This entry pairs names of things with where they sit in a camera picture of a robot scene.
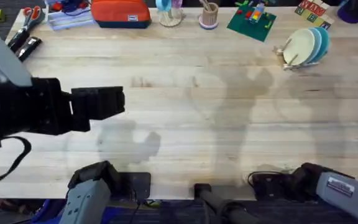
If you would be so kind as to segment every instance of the black cable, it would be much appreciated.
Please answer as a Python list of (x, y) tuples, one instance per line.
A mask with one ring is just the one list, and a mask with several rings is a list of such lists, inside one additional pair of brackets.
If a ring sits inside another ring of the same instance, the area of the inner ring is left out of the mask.
[(210, 224), (211, 221), (209, 220), (209, 212), (208, 212), (208, 205), (206, 204), (206, 202), (204, 201), (204, 214), (205, 214), (205, 224)]
[(5, 174), (0, 175), (0, 181), (3, 180), (11, 172), (13, 172), (17, 168), (17, 166), (22, 162), (25, 156), (31, 151), (31, 143), (25, 138), (19, 136), (9, 136), (9, 137), (3, 137), (2, 139), (17, 139), (23, 143), (24, 149), (23, 152), (15, 159), (15, 161), (13, 161), (13, 164), (9, 168), (9, 170)]
[(140, 203), (137, 202), (137, 207), (136, 207), (136, 209), (134, 210), (134, 213), (131, 216), (131, 220), (129, 221), (129, 224), (132, 224), (132, 221), (134, 221), (134, 217), (135, 217), (136, 212), (138, 211), (139, 207), (140, 207)]
[(254, 171), (254, 172), (251, 172), (250, 174), (248, 174), (247, 182), (252, 187), (252, 189), (254, 189), (254, 185), (251, 184), (251, 182), (249, 181), (249, 178), (252, 177), (252, 175), (254, 175), (254, 174), (281, 174), (281, 175), (284, 175), (282, 172), (277, 172), (277, 171)]

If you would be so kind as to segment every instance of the orange pencil case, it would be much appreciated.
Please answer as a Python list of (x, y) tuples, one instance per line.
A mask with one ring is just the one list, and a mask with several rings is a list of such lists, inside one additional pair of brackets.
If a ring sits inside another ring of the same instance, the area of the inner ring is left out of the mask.
[(93, 19), (102, 28), (147, 28), (150, 11), (143, 0), (93, 0)]

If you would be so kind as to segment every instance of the cup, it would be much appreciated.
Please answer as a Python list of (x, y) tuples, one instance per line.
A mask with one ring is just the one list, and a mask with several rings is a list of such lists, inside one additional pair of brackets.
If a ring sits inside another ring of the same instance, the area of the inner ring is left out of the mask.
[(203, 8), (203, 13), (201, 15), (201, 21), (203, 25), (213, 26), (218, 23), (218, 9), (219, 6), (213, 2), (208, 3), (212, 11), (207, 11)]

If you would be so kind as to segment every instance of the red toy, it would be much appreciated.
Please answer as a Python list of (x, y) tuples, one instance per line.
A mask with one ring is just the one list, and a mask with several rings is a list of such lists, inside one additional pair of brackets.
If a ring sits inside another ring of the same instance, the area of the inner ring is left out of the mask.
[(246, 14), (246, 18), (248, 19), (252, 15), (252, 11), (248, 11)]

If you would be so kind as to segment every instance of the wood grain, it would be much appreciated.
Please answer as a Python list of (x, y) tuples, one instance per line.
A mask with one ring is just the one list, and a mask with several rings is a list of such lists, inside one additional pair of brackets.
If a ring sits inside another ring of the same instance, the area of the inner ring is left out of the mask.
[[(226, 29), (234, 8), (219, 9), (215, 30), (199, 27), (201, 8), (185, 9), (173, 28), (155, 9), (145, 30), (38, 26), (32, 35), (43, 44), (25, 61), (33, 76), (57, 77), (66, 91), (122, 85), (126, 112), (88, 133), (20, 133), (33, 151), (0, 182), (0, 197), (63, 198), (75, 170), (105, 159), (150, 172), (151, 198), (192, 198), (197, 182), (250, 198), (244, 175), (304, 162), (358, 178), (358, 24), (336, 18), (321, 65), (284, 72), (273, 46), (312, 25), (294, 10), (268, 9), (277, 20), (265, 43)], [(20, 151), (3, 142), (0, 174)]]

